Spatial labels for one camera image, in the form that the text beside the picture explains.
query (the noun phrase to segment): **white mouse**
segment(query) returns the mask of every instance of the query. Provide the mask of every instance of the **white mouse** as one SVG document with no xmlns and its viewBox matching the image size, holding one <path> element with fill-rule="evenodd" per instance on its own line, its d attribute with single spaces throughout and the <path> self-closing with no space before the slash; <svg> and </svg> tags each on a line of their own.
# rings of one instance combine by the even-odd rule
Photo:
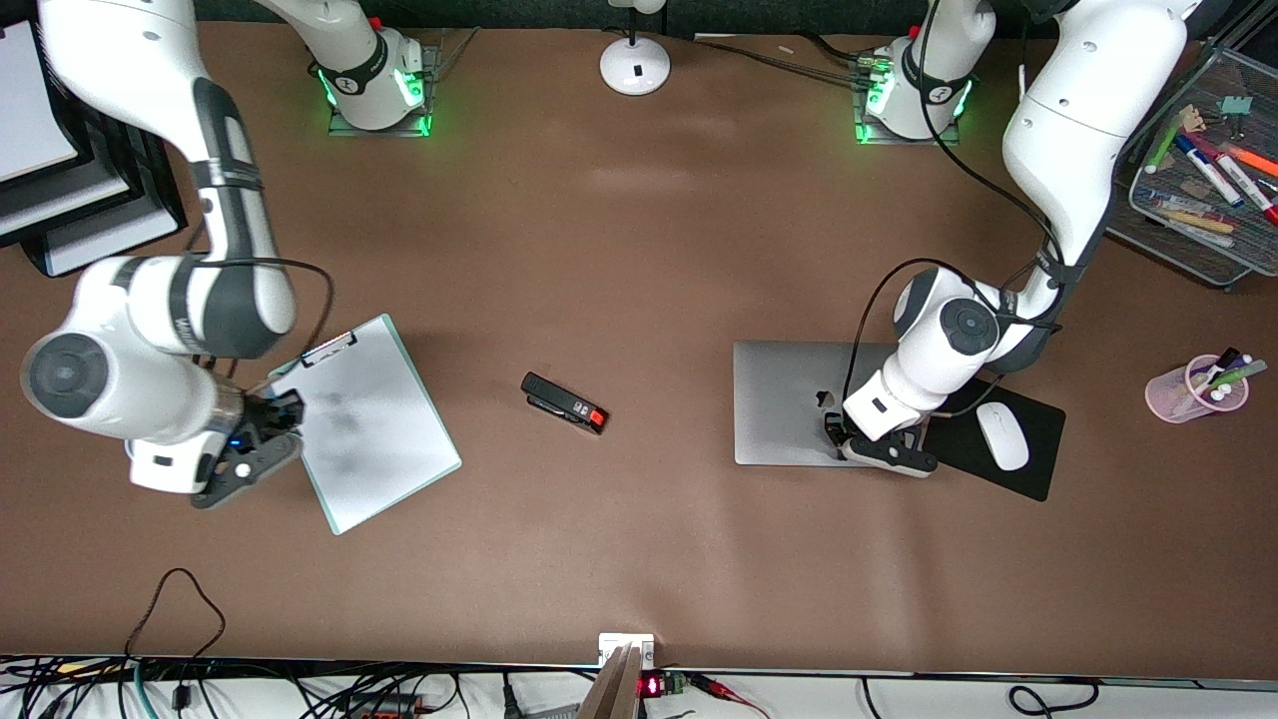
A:
<svg viewBox="0 0 1278 719">
<path fill-rule="evenodd" d="M 1030 448 L 1011 407 L 1002 402 L 982 405 L 976 409 L 976 421 L 999 470 L 1011 473 L 1029 464 Z"/>
</svg>

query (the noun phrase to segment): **pen holder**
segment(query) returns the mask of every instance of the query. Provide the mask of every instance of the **pen holder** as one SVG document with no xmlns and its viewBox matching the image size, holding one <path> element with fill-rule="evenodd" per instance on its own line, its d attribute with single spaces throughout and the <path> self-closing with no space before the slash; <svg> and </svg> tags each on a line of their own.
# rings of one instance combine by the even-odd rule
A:
<svg viewBox="0 0 1278 719">
<path fill-rule="evenodd" d="M 1149 405 L 1150 412 L 1164 423 L 1180 425 L 1204 415 L 1233 412 L 1246 405 L 1247 393 L 1250 392 L 1246 379 L 1235 383 L 1233 392 L 1224 396 L 1224 400 L 1220 402 L 1212 402 L 1208 392 L 1204 392 L 1201 396 L 1194 395 L 1194 388 L 1206 382 L 1206 375 L 1201 374 L 1192 378 L 1190 375 L 1195 370 L 1210 368 L 1218 356 L 1219 354 L 1200 354 L 1189 365 L 1149 381 L 1149 384 L 1145 386 L 1145 405 Z M 1242 384 L 1241 391 L 1237 387 L 1238 384 Z"/>
</svg>

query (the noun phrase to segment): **mouse pad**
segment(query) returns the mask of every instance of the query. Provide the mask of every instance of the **mouse pad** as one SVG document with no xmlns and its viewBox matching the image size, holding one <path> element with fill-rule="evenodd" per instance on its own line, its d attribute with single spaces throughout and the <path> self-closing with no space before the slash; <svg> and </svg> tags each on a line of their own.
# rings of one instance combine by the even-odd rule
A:
<svg viewBox="0 0 1278 719">
<path fill-rule="evenodd" d="M 973 404 L 989 383 L 971 381 L 950 396 L 939 412 L 957 412 Z M 1056 470 L 1056 453 L 1065 432 L 1065 412 L 1015 392 L 994 388 L 984 402 L 1002 402 L 1012 410 L 1025 433 L 1030 448 L 1030 461 L 1020 470 L 1005 473 L 994 465 L 994 457 L 985 446 L 976 421 L 976 411 L 952 420 L 932 420 L 923 438 L 923 450 L 935 456 L 937 462 L 955 470 L 989 480 L 1035 502 L 1045 502 Z"/>
</svg>

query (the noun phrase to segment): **laptop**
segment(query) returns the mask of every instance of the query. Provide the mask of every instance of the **laptop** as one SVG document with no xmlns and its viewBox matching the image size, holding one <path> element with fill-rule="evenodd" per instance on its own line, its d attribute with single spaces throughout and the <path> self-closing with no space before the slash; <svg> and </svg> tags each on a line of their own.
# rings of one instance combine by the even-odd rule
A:
<svg viewBox="0 0 1278 719">
<path fill-rule="evenodd" d="M 855 391 L 883 367 L 896 344 L 861 342 Z M 864 467 L 837 458 L 826 412 L 838 412 L 851 342 L 737 341 L 732 345 L 734 446 L 737 465 Z M 829 393 L 827 407 L 818 393 Z"/>
</svg>

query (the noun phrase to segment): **brown tabletop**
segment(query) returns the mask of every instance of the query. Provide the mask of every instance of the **brown tabletop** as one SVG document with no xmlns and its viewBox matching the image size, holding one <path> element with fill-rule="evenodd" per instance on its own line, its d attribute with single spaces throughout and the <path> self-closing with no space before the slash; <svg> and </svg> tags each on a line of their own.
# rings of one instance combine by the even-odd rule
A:
<svg viewBox="0 0 1278 719">
<path fill-rule="evenodd" d="M 23 400 L 22 356 L 75 278 L 0 253 L 0 651 L 118 651 L 185 566 L 226 612 L 221 655 L 583 663 L 598 632 L 640 631 L 689 667 L 1278 677 L 1278 381 L 1183 427 L 1143 400 L 1203 351 L 1278 358 L 1272 282 L 1226 295 L 1100 246 L 1066 331 L 1006 381 L 1068 414 L 1044 504 L 944 467 L 739 467 L 734 341 L 847 340 L 909 257 L 1001 281 L 1033 223 L 935 149 L 858 146 L 846 89 L 684 41 L 663 41 L 670 83 L 631 98 L 598 77 L 612 36 L 481 32 L 413 140 L 326 137 L 285 26 L 201 37 L 281 252 L 336 277 L 330 333 L 389 312 L 464 466 L 340 538 L 300 464 L 208 513 L 134 488 L 119 442 Z M 960 148 L 1003 184 L 1016 54 L 978 68 Z M 293 276 L 300 331 L 245 384 L 314 319 L 318 282 Z M 529 409 L 529 370 L 610 410 L 604 435 Z M 170 591 L 141 651 L 215 627 Z"/>
</svg>

